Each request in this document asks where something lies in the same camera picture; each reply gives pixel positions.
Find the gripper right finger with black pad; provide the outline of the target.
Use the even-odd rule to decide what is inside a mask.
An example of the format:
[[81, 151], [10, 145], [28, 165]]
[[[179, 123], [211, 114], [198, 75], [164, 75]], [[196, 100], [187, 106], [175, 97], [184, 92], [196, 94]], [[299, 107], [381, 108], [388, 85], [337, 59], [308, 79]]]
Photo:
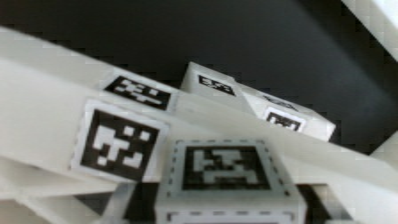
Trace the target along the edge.
[[354, 224], [351, 215], [324, 184], [299, 184], [307, 204], [305, 224]]

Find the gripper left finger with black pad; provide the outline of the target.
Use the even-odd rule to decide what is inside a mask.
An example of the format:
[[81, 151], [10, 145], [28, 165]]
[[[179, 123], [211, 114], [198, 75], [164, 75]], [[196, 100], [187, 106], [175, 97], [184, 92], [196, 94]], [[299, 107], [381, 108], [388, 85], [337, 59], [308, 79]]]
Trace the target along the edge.
[[154, 224], [155, 183], [120, 183], [93, 224]]

